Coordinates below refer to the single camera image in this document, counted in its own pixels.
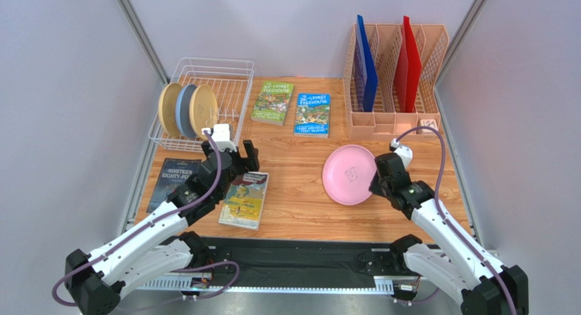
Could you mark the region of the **pink plate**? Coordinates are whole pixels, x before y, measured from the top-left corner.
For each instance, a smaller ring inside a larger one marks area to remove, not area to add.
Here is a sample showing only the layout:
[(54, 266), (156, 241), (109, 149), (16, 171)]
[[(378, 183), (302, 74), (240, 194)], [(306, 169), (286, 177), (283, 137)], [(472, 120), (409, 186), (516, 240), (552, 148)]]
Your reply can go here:
[(372, 193), (376, 173), (374, 155), (361, 145), (337, 148), (323, 166), (323, 187), (336, 203), (346, 206), (365, 202)]

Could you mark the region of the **yellow beige plate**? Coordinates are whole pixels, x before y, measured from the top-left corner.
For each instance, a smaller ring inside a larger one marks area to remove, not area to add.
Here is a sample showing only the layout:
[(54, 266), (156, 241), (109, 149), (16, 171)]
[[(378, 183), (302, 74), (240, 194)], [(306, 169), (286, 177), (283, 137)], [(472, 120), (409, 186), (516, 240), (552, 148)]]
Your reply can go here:
[(190, 123), (196, 135), (207, 140), (203, 128), (212, 128), (218, 123), (218, 102), (210, 85), (200, 85), (196, 88), (190, 101)]

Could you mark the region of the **blue plate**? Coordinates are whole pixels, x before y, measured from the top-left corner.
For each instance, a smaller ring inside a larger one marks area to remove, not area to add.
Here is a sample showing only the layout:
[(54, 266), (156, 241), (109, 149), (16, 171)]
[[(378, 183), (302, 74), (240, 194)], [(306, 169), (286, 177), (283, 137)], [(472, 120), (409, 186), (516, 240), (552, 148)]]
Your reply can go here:
[(196, 133), (190, 123), (189, 107), (193, 93), (197, 86), (189, 84), (184, 86), (177, 97), (175, 107), (175, 119), (179, 133), (186, 138), (196, 138)]

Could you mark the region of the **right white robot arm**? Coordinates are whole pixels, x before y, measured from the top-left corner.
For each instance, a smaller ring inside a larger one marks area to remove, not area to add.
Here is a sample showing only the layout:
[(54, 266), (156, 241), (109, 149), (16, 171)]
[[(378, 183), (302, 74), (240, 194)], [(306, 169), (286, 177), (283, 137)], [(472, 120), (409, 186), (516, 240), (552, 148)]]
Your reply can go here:
[(411, 158), (406, 147), (376, 157), (370, 191), (428, 233), (444, 256), (407, 235), (391, 244), (402, 267), (431, 281), (463, 314), (528, 314), (527, 274), (504, 265), (462, 230), (427, 183), (411, 181)]

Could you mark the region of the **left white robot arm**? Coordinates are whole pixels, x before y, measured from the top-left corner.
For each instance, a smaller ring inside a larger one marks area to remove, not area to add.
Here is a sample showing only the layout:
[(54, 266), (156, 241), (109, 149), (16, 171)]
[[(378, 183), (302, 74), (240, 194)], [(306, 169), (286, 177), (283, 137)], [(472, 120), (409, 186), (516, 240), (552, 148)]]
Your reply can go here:
[(230, 260), (209, 264), (209, 248), (187, 229), (226, 198), (237, 177), (258, 171), (258, 149), (251, 140), (243, 146), (245, 156), (225, 142), (204, 142), (207, 159), (145, 220), (102, 247), (67, 256), (53, 299), (82, 314), (109, 314), (133, 290), (166, 273), (235, 266)]

